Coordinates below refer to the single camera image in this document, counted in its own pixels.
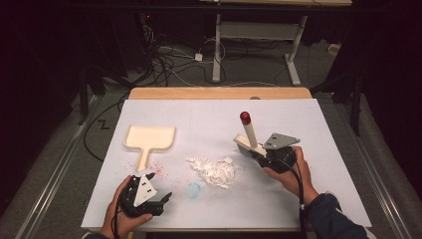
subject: blue stain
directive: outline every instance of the blue stain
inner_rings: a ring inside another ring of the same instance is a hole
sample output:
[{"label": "blue stain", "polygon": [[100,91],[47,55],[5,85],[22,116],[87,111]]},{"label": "blue stain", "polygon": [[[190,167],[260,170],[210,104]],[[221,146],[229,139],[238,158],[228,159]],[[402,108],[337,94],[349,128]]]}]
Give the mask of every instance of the blue stain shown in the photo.
[{"label": "blue stain", "polygon": [[200,191],[201,186],[198,183],[194,182],[186,186],[185,194],[190,199],[196,199],[198,198]]}]

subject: wooden board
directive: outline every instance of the wooden board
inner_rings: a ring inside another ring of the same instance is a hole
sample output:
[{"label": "wooden board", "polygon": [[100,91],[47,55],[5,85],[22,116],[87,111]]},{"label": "wooden board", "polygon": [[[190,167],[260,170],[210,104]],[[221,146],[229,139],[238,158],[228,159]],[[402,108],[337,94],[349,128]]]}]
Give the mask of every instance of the wooden board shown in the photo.
[{"label": "wooden board", "polygon": [[351,0],[220,0],[221,3],[243,3],[243,4],[277,4],[277,5],[306,5],[306,6],[350,6]]},{"label": "wooden board", "polygon": [[[164,213],[143,231],[292,231],[299,228],[298,199],[242,155],[233,137],[244,133],[239,114],[251,114],[257,140],[273,132],[301,139],[313,182],[332,191],[354,222],[370,226],[359,195],[329,132],[317,100],[128,100],[111,140],[82,227],[99,229],[115,188],[129,174],[155,172],[157,199],[173,192]],[[149,157],[136,172],[138,153],[123,140],[130,125],[175,126],[173,146]],[[240,167],[229,189],[207,184],[187,157],[232,158]]]},{"label": "wooden board", "polygon": [[134,88],[130,100],[311,99],[306,88]]}]

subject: wrist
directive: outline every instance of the wrist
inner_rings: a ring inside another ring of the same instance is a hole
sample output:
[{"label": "wrist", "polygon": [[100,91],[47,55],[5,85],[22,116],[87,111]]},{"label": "wrist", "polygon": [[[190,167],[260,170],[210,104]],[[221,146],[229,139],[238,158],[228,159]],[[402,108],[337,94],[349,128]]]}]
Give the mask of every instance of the wrist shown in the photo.
[{"label": "wrist", "polygon": [[313,187],[304,187],[304,203],[306,206],[310,205],[319,193]]}]

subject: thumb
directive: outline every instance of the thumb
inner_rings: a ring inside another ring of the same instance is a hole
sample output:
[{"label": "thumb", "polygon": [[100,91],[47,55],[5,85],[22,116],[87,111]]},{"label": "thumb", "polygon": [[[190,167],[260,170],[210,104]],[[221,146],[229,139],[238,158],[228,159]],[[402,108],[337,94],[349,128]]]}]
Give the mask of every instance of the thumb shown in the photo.
[{"label": "thumb", "polygon": [[147,213],[147,214],[143,214],[143,215],[137,217],[136,219],[137,219],[138,225],[142,225],[142,224],[145,224],[146,222],[150,221],[152,219],[152,217],[153,217],[152,214]]}]

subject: dark background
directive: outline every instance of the dark background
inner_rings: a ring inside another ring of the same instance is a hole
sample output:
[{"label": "dark background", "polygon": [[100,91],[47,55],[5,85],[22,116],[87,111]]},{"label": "dark background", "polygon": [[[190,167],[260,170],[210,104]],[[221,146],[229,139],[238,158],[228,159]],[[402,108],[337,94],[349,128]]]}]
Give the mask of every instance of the dark background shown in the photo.
[{"label": "dark background", "polygon": [[[385,3],[354,1],[353,5]],[[362,76],[363,92],[375,120],[421,197],[422,28],[418,4],[397,0],[386,14],[309,17],[303,43],[311,45],[321,39],[342,42],[327,81],[347,71]],[[157,29],[194,47],[214,31],[214,19],[209,16],[184,14],[181,18],[167,12],[154,18]],[[82,69],[98,65],[124,77],[127,69],[144,64],[142,38],[133,19],[133,14],[93,13],[87,17],[61,8],[53,0],[0,4],[1,212],[51,133],[72,110]],[[124,48],[121,39],[128,36],[134,39],[131,45],[135,50]],[[329,89],[335,92],[337,102],[344,103],[350,96],[354,76]]]}]

